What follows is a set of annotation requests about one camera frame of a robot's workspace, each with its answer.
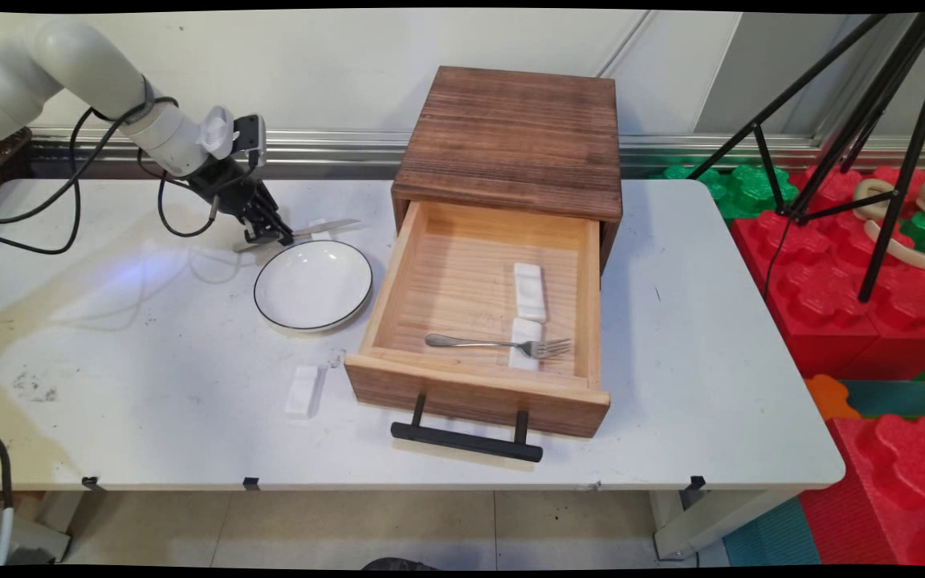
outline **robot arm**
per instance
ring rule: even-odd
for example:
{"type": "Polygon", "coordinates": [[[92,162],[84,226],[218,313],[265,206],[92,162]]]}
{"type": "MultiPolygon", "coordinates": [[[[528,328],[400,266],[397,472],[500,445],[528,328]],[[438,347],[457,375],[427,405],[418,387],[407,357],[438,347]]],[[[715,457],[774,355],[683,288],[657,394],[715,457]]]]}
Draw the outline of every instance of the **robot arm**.
{"type": "Polygon", "coordinates": [[[110,120],[143,107],[119,132],[167,173],[187,180],[199,197],[207,202],[217,197],[219,211],[246,227],[247,242],[291,244],[292,231],[280,220],[267,187],[246,177],[230,157],[247,150],[250,160],[262,161],[265,128],[258,115],[235,122],[225,109],[214,109],[203,131],[173,103],[155,103],[161,94],[102,33],[79,19],[55,16],[0,43],[0,141],[35,120],[63,88],[110,120]],[[217,146],[214,128],[226,136],[226,146],[217,146]],[[239,129],[243,134],[235,140],[239,129]]]}

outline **white table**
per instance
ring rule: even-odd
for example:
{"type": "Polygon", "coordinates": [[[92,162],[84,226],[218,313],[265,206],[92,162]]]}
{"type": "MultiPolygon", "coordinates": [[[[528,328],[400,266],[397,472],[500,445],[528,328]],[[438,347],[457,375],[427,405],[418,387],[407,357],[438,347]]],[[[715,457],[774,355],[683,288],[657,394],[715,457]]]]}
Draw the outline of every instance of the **white table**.
{"type": "MultiPolygon", "coordinates": [[[[61,184],[0,189],[0,216],[61,184]]],[[[253,284],[279,248],[235,254],[221,216],[199,238],[166,233],[152,181],[82,181],[70,252],[0,245],[0,436],[18,490],[712,491],[687,513],[658,494],[662,556],[686,556],[844,463],[752,284],[708,191],[691,181],[624,181],[624,218],[602,279],[602,387],[613,405],[594,439],[530,432],[530,464],[393,440],[410,413],[356,402],[345,352],[367,311],[327,336],[297,336],[257,312],[253,284]],[[318,413],[283,413],[294,368],[327,367],[318,413]]],[[[356,218],[334,235],[385,274],[389,181],[271,181],[294,227],[356,218]]],[[[69,193],[1,234],[59,246],[69,193]]],[[[172,188],[166,213],[198,228],[206,204],[172,188]]],[[[511,438],[511,428],[425,416],[425,425],[511,438]]]]}

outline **white plate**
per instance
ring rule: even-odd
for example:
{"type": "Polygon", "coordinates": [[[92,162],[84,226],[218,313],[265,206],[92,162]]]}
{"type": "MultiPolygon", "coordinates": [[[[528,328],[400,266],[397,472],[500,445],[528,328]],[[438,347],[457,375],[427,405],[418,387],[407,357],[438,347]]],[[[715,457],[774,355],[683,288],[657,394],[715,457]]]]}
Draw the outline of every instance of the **white plate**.
{"type": "Polygon", "coordinates": [[[256,279],[256,307],[280,326],[322,332],[359,311],[372,286],[370,262],[354,246],[301,242],[263,266],[256,279]]]}

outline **black cable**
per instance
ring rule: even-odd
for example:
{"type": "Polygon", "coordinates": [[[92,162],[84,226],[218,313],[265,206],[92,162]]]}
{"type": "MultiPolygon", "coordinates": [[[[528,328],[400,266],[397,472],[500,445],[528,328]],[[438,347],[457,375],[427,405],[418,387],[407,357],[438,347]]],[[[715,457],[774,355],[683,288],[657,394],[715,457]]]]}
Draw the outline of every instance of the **black cable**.
{"type": "MultiPolygon", "coordinates": [[[[161,98],[155,99],[155,101],[153,101],[154,104],[160,102],[169,102],[173,103],[173,106],[177,106],[177,100],[172,98],[172,96],[161,96],[161,98]]],[[[70,249],[70,246],[73,246],[74,241],[77,239],[77,230],[80,228],[80,183],[78,179],[80,179],[81,175],[84,175],[84,171],[87,171],[88,166],[99,156],[99,153],[102,153],[103,147],[105,147],[106,143],[109,142],[109,139],[111,136],[113,136],[114,132],[116,132],[117,129],[120,128],[129,117],[140,112],[140,110],[143,110],[144,108],[145,106],[143,103],[131,110],[128,110],[128,112],[124,113],[124,115],[122,115],[119,120],[115,120],[113,125],[110,125],[108,131],[106,131],[106,134],[102,136],[102,139],[100,139],[98,146],[92,150],[92,153],[88,155],[88,159],[84,161],[84,164],[81,165],[80,169],[78,169],[76,158],[78,132],[80,132],[80,129],[84,126],[84,122],[88,120],[88,117],[91,116],[91,114],[96,114],[96,116],[99,118],[103,118],[102,115],[100,115],[94,108],[89,108],[87,111],[85,111],[85,113],[81,115],[80,120],[77,121],[77,125],[74,125],[73,132],[70,134],[69,161],[70,171],[73,172],[73,176],[70,176],[70,179],[67,179],[67,182],[63,183],[63,186],[59,187],[59,190],[56,190],[55,193],[51,195],[51,197],[45,200],[45,202],[42,202],[42,204],[38,207],[35,207],[26,213],[22,213],[21,215],[16,215],[15,217],[5,217],[0,219],[0,224],[15,223],[29,219],[41,213],[48,207],[51,207],[51,205],[58,201],[59,198],[62,197],[63,194],[66,193],[66,191],[69,190],[72,186],[74,189],[74,226],[70,231],[70,238],[67,239],[66,245],[63,245],[62,248],[59,249],[41,249],[39,246],[25,245],[22,244],[22,242],[11,241],[9,238],[0,237],[0,242],[4,242],[6,245],[15,246],[15,248],[18,249],[24,249],[25,251],[40,253],[42,255],[59,255],[61,253],[67,252],[67,250],[70,249]]]]}
{"type": "MultiPolygon", "coordinates": [[[[159,178],[159,202],[158,202],[159,220],[162,221],[162,226],[166,227],[166,230],[168,230],[172,234],[177,235],[177,237],[190,238],[190,237],[198,237],[199,234],[205,233],[206,230],[209,229],[209,227],[213,226],[213,221],[216,220],[215,209],[213,209],[213,211],[210,211],[209,219],[206,220],[206,224],[202,226],[202,228],[199,228],[199,230],[191,231],[191,233],[181,233],[181,231],[175,230],[175,228],[173,228],[172,226],[169,226],[169,223],[166,222],[166,215],[162,213],[162,191],[164,191],[165,187],[166,187],[166,171],[162,172],[162,177],[159,178]]],[[[216,197],[214,197],[213,205],[214,207],[216,206],[216,197]]]]}
{"type": "Polygon", "coordinates": [[[792,223],[792,220],[793,215],[787,216],[787,226],[784,228],[784,234],[780,238],[777,250],[773,253],[773,258],[770,259],[770,267],[766,270],[766,284],[763,288],[763,303],[766,303],[766,299],[770,295],[770,274],[773,273],[773,263],[777,263],[777,256],[780,254],[780,250],[783,249],[783,242],[787,238],[787,231],[790,230],[790,223],[792,223]]]}
{"type": "Polygon", "coordinates": [[[159,209],[159,220],[162,221],[162,226],[166,227],[166,230],[168,230],[170,233],[177,235],[177,237],[183,237],[183,238],[198,237],[199,234],[205,233],[206,230],[209,229],[209,227],[213,226],[213,221],[216,220],[216,209],[217,209],[216,195],[220,193],[220,190],[228,186],[241,183],[243,180],[249,178],[249,176],[252,175],[252,173],[256,169],[256,167],[252,165],[252,167],[249,167],[249,169],[242,176],[234,177],[234,179],[230,179],[229,181],[225,183],[221,183],[212,188],[206,189],[205,193],[201,193],[201,197],[209,197],[210,193],[212,193],[213,195],[213,209],[212,211],[210,211],[209,220],[206,220],[206,224],[202,226],[202,228],[199,228],[199,230],[191,231],[191,233],[181,233],[181,231],[175,230],[175,228],[173,228],[172,226],[169,226],[168,221],[166,221],[166,215],[164,214],[164,212],[162,212],[162,191],[164,191],[166,187],[166,183],[172,183],[177,186],[182,186],[189,190],[194,190],[194,188],[191,188],[190,186],[187,186],[184,183],[179,183],[177,181],[172,181],[166,178],[166,171],[162,172],[162,176],[159,176],[149,171],[149,169],[146,169],[145,166],[141,164],[141,151],[140,150],[138,151],[138,165],[139,167],[143,169],[143,171],[145,171],[149,175],[158,177],[159,179],[159,201],[157,203],[157,208],[159,209]]]}
{"type": "Polygon", "coordinates": [[[10,453],[6,444],[0,439],[0,462],[2,463],[2,507],[12,508],[12,473],[10,471],[10,453]]]}
{"type": "Polygon", "coordinates": [[[138,149],[138,154],[137,154],[137,156],[135,157],[135,160],[138,161],[138,168],[139,168],[139,169],[142,169],[142,171],[144,171],[146,175],[152,177],[153,179],[165,179],[166,182],[168,182],[168,183],[170,183],[170,184],[172,184],[172,185],[179,186],[179,187],[184,187],[184,188],[186,188],[187,190],[194,191],[194,188],[191,188],[191,186],[188,185],[188,184],[182,183],[181,181],[175,181],[175,180],[173,180],[173,179],[168,179],[168,178],[166,178],[166,175],[156,175],[154,172],[149,171],[148,167],[145,167],[145,164],[144,164],[144,162],[143,162],[143,160],[142,160],[142,155],[143,155],[144,153],[145,153],[145,151],[144,151],[142,148],[139,148],[139,149],[138,149]]]}
{"type": "MultiPolygon", "coordinates": [[[[81,115],[80,120],[78,120],[77,124],[74,125],[73,132],[70,134],[70,170],[74,173],[75,176],[77,175],[77,160],[74,157],[74,149],[77,141],[77,132],[80,131],[82,125],[84,125],[84,121],[88,120],[88,117],[91,116],[91,114],[92,109],[89,108],[87,111],[85,111],[84,114],[81,115]]],[[[70,229],[70,238],[67,239],[66,245],[61,246],[59,249],[42,249],[40,246],[25,245],[22,244],[22,242],[11,241],[9,238],[3,237],[0,237],[0,242],[4,242],[6,245],[15,246],[15,248],[18,249],[24,249],[25,251],[40,253],[42,255],[59,255],[69,251],[70,246],[73,246],[74,241],[77,239],[77,230],[80,228],[80,185],[77,183],[75,178],[71,178],[69,181],[67,181],[67,185],[65,185],[59,191],[56,191],[55,194],[52,194],[52,197],[49,197],[47,201],[42,202],[42,204],[37,209],[29,213],[24,213],[23,215],[11,217],[10,220],[5,221],[15,222],[37,215],[37,213],[40,213],[41,211],[48,208],[52,202],[55,202],[59,197],[62,197],[63,193],[66,193],[67,188],[69,188],[69,185],[71,184],[74,187],[74,226],[70,229]]]]}
{"type": "MultiPolygon", "coordinates": [[[[155,104],[155,103],[160,103],[160,102],[169,102],[169,103],[173,103],[173,106],[177,106],[177,100],[172,98],[172,96],[159,96],[159,98],[156,99],[153,103],[155,104]]],[[[99,118],[103,118],[103,120],[106,120],[106,117],[102,116],[102,114],[100,114],[99,111],[96,111],[94,108],[89,108],[87,112],[85,112],[81,116],[80,120],[77,121],[77,125],[76,127],[74,127],[74,131],[71,132],[71,135],[70,135],[70,168],[71,168],[71,171],[74,173],[73,176],[70,177],[70,179],[67,180],[67,182],[63,183],[63,186],[59,187],[59,190],[56,190],[55,193],[51,195],[51,197],[45,200],[45,202],[42,202],[41,205],[35,207],[34,209],[30,209],[30,211],[26,213],[23,213],[21,215],[16,215],[15,217],[1,218],[0,226],[4,226],[4,224],[16,223],[18,221],[22,221],[23,219],[29,219],[37,215],[37,213],[41,213],[48,207],[51,207],[52,202],[55,202],[56,200],[58,200],[59,197],[62,197],[63,194],[66,193],[66,191],[70,189],[70,186],[75,184],[77,180],[80,179],[81,175],[84,175],[84,171],[87,171],[89,165],[91,165],[92,162],[96,159],[96,157],[99,156],[99,153],[102,153],[102,149],[105,148],[106,143],[108,143],[109,139],[112,138],[114,132],[116,132],[117,129],[120,128],[121,125],[124,124],[124,122],[129,117],[131,117],[133,114],[137,112],[140,112],[140,110],[143,110],[144,108],[145,108],[145,104],[143,103],[139,106],[136,106],[135,108],[131,110],[128,110],[128,112],[124,113],[124,115],[122,115],[119,118],[119,120],[114,120],[113,124],[110,125],[108,131],[106,131],[106,134],[102,136],[102,139],[99,139],[99,144],[95,147],[95,149],[92,150],[92,153],[88,155],[87,160],[85,160],[84,163],[80,166],[80,169],[77,169],[76,168],[76,158],[75,158],[76,153],[74,150],[76,148],[77,132],[79,132],[80,128],[84,126],[84,122],[88,120],[88,117],[91,114],[95,114],[99,118]]]]}

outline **black tripod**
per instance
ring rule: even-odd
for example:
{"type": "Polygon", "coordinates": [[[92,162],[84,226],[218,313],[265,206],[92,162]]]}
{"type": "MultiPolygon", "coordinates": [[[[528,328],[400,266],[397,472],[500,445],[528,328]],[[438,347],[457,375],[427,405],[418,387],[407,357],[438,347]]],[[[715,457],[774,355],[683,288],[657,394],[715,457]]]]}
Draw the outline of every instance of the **black tripod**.
{"type": "Polygon", "coordinates": [[[729,141],[724,143],[722,147],[719,147],[719,150],[715,151],[711,157],[708,157],[703,164],[699,165],[699,167],[687,177],[689,179],[699,178],[705,171],[715,165],[720,158],[723,158],[724,154],[729,153],[731,149],[744,140],[749,132],[754,132],[756,135],[756,142],[759,144],[759,153],[761,157],[763,157],[763,166],[766,168],[766,174],[770,181],[770,186],[773,189],[776,212],[779,215],[787,217],[788,227],[790,227],[790,222],[792,221],[805,224],[812,219],[834,215],[842,211],[850,211],[851,209],[858,209],[859,207],[866,207],[867,205],[877,204],[877,202],[889,201],[884,223],[880,228],[880,235],[877,237],[877,246],[874,248],[873,257],[870,259],[870,266],[866,270],[866,277],[862,280],[862,289],[858,293],[858,300],[863,303],[869,301],[871,294],[873,294],[873,288],[877,282],[877,274],[880,273],[880,266],[884,263],[884,255],[887,253],[887,246],[891,241],[891,234],[894,231],[897,219],[899,219],[899,212],[902,211],[904,200],[906,200],[906,191],[909,190],[911,177],[913,177],[913,172],[915,171],[915,162],[919,160],[919,154],[925,142],[925,100],[920,109],[919,118],[915,121],[915,129],[913,129],[913,136],[911,136],[909,141],[909,148],[906,150],[906,156],[902,163],[902,171],[899,172],[899,179],[895,183],[893,190],[889,191],[889,193],[874,195],[873,197],[860,198],[858,201],[845,202],[844,205],[838,205],[837,207],[817,211],[815,213],[808,213],[807,209],[809,208],[809,201],[812,200],[812,196],[819,190],[819,185],[823,182],[823,179],[826,179],[826,175],[829,175],[830,170],[833,169],[833,166],[836,165],[838,161],[841,162],[842,173],[848,172],[848,169],[851,169],[851,165],[855,162],[856,158],[858,158],[858,154],[862,151],[862,146],[866,145],[866,139],[869,139],[870,134],[873,134],[873,129],[876,128],[877,122],[880,120],[881,115],[883,115],[887,105],[891,102],[894,93],[897,92],[897,89],[902,85],[907,74],[909,74],[909,70],[913,67],[915,59],[917,59],[920,52],[923,51],[925,47],[925,12],[920,12],[920,14],[915,15],[913,22],[911,22],[909,29],[904,33],[902,40],[899,40],[897,47],[895,47],[891,55],[888,56],[887,62],[884,63],[880,72],[877,73],[870,87],[866,89],[858,105],[855,105],[855,109],[848,117],[848,120],[845,121],[844,127],[841,128],[840,134],[834,137],[829,150],[820,158],[816,171],[812,174],[809,182],[789,207],[784,205],[783,198],[780,195],[780,187],[777,184],[776,173],[773,169],[773,160],[768,152],[761,124],[784,103],[790,100],[792,96],[796,95],[804,88],[813,78],[818,76],[820,72],[825,70],[838,56],[844,54],[848,48],[851,48],[859,38],[866,35],[866,32],[873,29],[873,26],[876,26],[878,22],[882,21],[886,15],[887,14],[873,14],[867,18],[866,21],[860,23],[858,28],[852,30],[851,34],[846,36],[840,43],[837,43],[829,52],[826,52],[826,55],[823,55],[823,58],[819,59],[819,62],[812,65],[801,78],[794,81],[790,87],[786,88],[785,91],[780,94],[780,96],[775,98],[774,101],[761,110],[759,114],[756,114],[752,120],[748,121],[748,124],[744,125],[734,136],[731,136],[729,141]],[[847,155],[844,155],[845,149],[852,141],[854,141],[854,143],[852,144],[851,150],[847,155]]]}

